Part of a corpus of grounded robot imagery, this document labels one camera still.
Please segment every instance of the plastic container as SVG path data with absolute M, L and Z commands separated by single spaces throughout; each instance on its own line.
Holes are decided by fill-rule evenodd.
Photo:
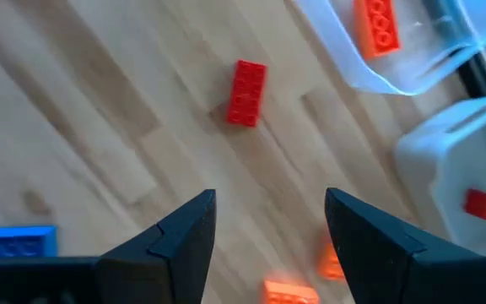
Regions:
M 486 1 L 393 0 L 401 50 L 366 62 L 354 32 L 354 0 L 295 0 L 348 84 L 416 95 L 486 46 Z
M 486 220 L 465 210 L 486 193 L 486 98 L 458 103 L 399 141 L 397 169 L 424 228 L 486 255 Z

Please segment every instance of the blue lego brick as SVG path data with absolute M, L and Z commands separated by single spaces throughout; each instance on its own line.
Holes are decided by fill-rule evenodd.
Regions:
M 0 227 L 0 258 L 56 257 L 55 226 Z

